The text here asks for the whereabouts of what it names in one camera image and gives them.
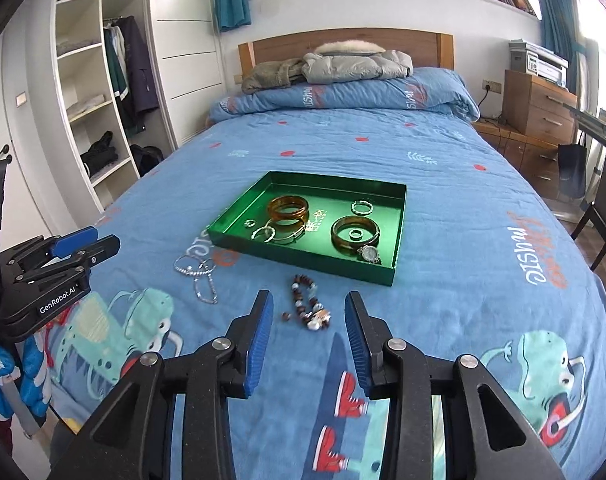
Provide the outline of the left blue gloved hand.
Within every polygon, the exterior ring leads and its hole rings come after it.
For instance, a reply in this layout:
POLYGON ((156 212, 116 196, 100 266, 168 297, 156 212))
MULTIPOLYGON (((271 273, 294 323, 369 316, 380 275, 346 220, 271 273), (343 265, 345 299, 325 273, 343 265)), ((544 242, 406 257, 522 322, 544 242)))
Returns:
POLYGON ((0 345, 0 422, 19 414, 22 411, 19 405, 41 419, 51 397, 44 332, 26 338, 18 358, 0 345))

